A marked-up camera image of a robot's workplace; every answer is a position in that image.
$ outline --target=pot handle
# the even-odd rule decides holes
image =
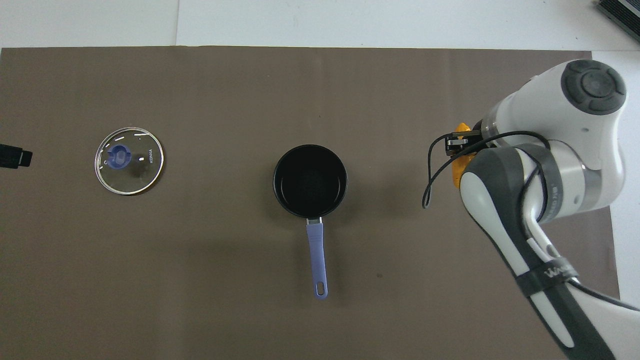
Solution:
[[[314,295],[323,300],[328,294],[326,269],[324,267],[323,224],[307,224],[307,237],[311,253],[311,274],[314,281]]]

